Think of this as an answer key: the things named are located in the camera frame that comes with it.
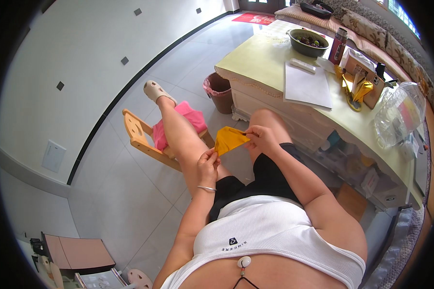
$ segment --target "basket of fruit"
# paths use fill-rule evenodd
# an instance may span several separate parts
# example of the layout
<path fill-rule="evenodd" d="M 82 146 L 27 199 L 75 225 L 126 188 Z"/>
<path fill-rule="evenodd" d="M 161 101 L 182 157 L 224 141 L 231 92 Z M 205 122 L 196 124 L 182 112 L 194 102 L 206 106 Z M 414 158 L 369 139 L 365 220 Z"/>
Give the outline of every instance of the basket of fruit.
<path fill-rule="evenodd" d="M 309 57 L 323 56 L 328 49 L 328 41 L 312 31 L 305 29 L 288 30 L 291 46 L 299 53 Z"/>

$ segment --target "white ribbed tank top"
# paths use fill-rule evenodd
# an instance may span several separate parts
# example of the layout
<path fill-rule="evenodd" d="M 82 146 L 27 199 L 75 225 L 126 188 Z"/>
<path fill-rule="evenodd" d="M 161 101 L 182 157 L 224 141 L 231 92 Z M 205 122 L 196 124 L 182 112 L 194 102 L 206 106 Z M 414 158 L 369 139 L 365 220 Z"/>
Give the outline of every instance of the white ribbed tank top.
<path fill-rule="evenodd" d="M 273 254 L 304 263 L 358 288 L 365 262 L 357 254 L 323 240 L 296 202 L 283 197 L 252 196 L 231 202 L 194 241 L 194 257 L 172 273 L 163 289 L 177 289 L 205 263 L 221 258 Z"/>

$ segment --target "bracelet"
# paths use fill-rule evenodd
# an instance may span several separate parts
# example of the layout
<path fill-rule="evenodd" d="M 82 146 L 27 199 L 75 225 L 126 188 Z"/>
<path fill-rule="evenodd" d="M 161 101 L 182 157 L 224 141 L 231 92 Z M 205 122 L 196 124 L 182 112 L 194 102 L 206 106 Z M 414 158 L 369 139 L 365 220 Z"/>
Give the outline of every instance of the bracelet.
<path fill-rule="evenodd" d="M 197 186 L 197 187 L 200 188 L 200 189 L 206 189 L 206 190 L 211 190 L 211 191 L 217 191 L 216 189 L 209 188 L 209 187 L 205 187 L 205 186 L 203 186 L 203 185 L 199 185 L 199 186 Z"/>

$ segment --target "window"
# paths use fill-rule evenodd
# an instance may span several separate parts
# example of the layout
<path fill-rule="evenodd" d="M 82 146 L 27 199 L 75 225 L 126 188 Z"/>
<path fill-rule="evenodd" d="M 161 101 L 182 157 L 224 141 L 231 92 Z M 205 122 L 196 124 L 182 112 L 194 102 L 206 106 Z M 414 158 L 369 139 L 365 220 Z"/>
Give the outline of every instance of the window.
<path fill-rule="evenodd" d="M 405 25 L 410 28 L 410 30 L 415 34 L 415 36 L 421 40 L 420 34 L 417 31 L 415 25 L 411 21 L 411 19 L 408 17 L 407 13 L 404 11 L 404 9 L 397 3 L 395 0 L 375 0 L 380 6 L 384 7 L 388 11 L 391 11 L 397 17 L 400 18 L 400 20 L 404 21 Z"/>

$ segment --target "brown trash can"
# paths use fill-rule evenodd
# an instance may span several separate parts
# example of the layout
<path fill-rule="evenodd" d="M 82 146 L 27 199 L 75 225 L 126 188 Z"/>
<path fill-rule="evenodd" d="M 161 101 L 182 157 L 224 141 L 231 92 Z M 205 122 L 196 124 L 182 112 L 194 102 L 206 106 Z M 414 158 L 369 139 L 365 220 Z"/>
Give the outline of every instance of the brown trash can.
<path fill-rule="evenodd" d="M 233 98 L 230 82 L 221 78 L 216 72 L 204 79 L 203 88 L 218 110 L 222 114 L 230 114 Z"/>

